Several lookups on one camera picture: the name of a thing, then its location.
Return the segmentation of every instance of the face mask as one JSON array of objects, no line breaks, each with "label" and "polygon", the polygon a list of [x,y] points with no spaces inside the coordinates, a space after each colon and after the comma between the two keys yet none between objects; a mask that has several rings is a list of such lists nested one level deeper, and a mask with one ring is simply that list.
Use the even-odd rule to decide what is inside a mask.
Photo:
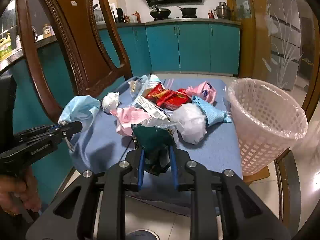
[{"label": "face mask", "polygon": [[92,125],[100,108],[100,101],[91,96],[76,96],[63,109],[58,124],[80,121],[82,130],[86,131]]}]

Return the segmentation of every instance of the black pot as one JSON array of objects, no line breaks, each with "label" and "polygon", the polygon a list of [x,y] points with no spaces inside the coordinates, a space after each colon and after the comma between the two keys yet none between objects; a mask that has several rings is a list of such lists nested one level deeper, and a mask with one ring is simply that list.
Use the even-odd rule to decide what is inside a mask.
[{"label": "black pot", "polygon": [[183,16],[195,16],[197,8],[182,8],[181,12]]},{"label": "black pot", "polygon": [[169,9],[165,9],[165,8],[158,8],[157,6],[155,6],[156,9],[152,10],[150,12],[150,15],[155,18],[155,19],[164,19],[167,18],[171,11]]}]

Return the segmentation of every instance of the faucet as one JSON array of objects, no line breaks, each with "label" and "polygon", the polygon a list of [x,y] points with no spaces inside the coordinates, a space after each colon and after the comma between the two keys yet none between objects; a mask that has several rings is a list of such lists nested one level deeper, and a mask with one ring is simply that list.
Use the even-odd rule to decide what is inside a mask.
[{"label": "faucet", "polygon": [[33,32],[33,37],[35,38],[35,42],[37,42],[38,41],[37,30],[33,25],[31,26],[31,28],[32,28],[32,32]]}]

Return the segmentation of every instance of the trash can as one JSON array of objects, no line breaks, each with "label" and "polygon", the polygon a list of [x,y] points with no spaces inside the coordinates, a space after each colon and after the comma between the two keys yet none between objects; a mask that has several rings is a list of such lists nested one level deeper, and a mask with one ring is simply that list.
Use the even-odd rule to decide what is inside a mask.
[{"label": "trash can", "polygon": [[242,78],[228,88],[238,135],[243,175],[252,175],[304,138],[308,122],[303,109],[282,89]]}]

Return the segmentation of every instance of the human hand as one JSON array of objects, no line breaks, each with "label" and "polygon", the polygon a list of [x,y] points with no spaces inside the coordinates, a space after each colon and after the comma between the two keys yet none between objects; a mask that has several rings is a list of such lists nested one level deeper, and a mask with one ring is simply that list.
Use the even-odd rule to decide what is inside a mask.
[{"label": "human hand", "polygon": [[38,212],[41,208],[41,201],[37,190],[37,181],[32,174],[31,167],[25,172],[25,182],[20,179],[0,175],[0,206],[8,213],[20,214],[19,208],[14,204],[10,192],[19,197],[25,209]]}]

